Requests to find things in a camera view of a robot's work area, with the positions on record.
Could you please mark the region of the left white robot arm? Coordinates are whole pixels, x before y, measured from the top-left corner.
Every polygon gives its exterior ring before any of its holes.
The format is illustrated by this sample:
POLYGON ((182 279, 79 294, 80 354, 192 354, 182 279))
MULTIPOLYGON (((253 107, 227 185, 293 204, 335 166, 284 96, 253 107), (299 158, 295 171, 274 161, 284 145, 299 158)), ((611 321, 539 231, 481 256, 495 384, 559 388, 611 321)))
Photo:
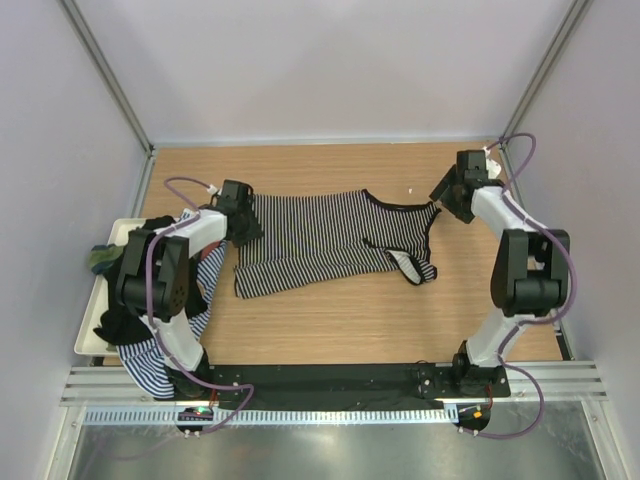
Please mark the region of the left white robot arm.
POLYGON ((184 176, 164 186, 193 211, 163 230, 137 229, 128 244, 115 297, 131 313, 139 313, 163 353, 178 389, 189 399, 204 398, 212 385, 206 351, 186 316, 189 260, 205 247, 229 240, 236 247, 263 235, 253 210, 254 190, 237 180, 221 188, 184 176))

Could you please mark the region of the black white striped tank top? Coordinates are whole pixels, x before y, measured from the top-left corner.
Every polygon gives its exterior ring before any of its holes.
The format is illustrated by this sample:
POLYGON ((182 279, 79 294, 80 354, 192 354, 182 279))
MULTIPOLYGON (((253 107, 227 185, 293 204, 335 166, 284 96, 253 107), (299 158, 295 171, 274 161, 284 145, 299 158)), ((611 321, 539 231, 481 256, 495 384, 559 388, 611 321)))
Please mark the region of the black white striped tank top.
POLYGON ((368 190, 318 196, 258 195, 261 238, 239 250, 235 293, 253 299, 313 283, 398 271, 413 286, 435 280, 433 202, 385 203, 368 190))

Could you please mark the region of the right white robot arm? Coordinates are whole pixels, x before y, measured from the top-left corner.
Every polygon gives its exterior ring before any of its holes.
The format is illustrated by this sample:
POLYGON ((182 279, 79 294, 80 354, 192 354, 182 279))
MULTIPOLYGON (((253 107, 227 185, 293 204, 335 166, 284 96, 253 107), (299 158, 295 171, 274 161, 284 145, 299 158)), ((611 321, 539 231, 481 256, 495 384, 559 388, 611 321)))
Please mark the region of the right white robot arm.
POLYGON ((504 379, 506 355, 525 329, 549 324, 569 299, 570 237, 516 203, 485 150, 462 150, 430 198, 466 224, 483 221, 499 240, 490 279, 494 305, 454 355, 452 387, 479 396, 504 379))

